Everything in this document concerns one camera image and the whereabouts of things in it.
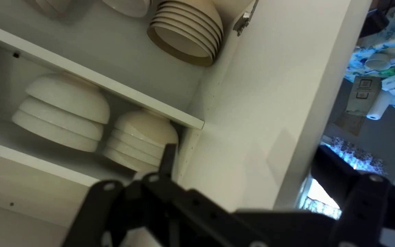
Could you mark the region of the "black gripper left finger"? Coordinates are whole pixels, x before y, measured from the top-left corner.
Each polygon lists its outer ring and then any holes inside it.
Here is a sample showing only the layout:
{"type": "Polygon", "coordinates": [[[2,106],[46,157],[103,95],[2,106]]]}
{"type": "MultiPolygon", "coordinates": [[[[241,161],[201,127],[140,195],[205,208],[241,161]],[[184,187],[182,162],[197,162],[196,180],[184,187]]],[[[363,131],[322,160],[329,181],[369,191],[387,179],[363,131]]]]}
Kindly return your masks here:
{"type": "Polygon", "coordinates": [[[173,177],[173,169],[175,165],[175,155],[177,155],[177,146],[175,144],[167,144],[163,151],[163,157],[159,166],[159,173],[162,177],[171,179],[173,177]]]}

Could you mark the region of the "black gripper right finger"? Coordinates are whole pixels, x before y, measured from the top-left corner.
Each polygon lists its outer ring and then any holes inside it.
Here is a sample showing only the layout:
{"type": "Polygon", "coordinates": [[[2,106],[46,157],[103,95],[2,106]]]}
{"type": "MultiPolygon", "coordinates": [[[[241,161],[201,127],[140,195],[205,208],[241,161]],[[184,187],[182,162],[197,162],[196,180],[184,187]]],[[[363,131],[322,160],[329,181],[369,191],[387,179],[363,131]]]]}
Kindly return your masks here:
{"type": "Polygon", "coordinates": [[[317,149],[311,175],[344,214],[354,214],[360,206],[363,176],[329,147],[317,149]]]}

